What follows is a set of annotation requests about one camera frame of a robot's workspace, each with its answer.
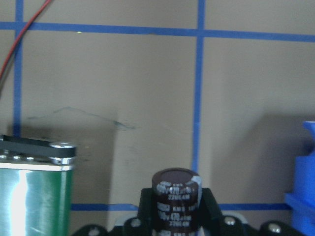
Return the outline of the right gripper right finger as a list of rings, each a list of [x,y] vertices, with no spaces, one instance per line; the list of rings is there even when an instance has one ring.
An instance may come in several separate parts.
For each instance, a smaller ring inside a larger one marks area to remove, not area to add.
[[[202,188],[198,209],[198,224],[206,231],[220,231],[222,211],[209,188]]]

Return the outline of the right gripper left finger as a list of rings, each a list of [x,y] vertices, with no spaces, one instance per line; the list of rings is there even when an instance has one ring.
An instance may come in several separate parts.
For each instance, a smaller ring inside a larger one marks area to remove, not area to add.
[[[141,221],[141,226],[145,229],[145,231],[153,231],[155,219],[155,210],[156,207],[153,203],[153,190],[152,188],[144,188],[141,190],[139,208],[137,217]]]

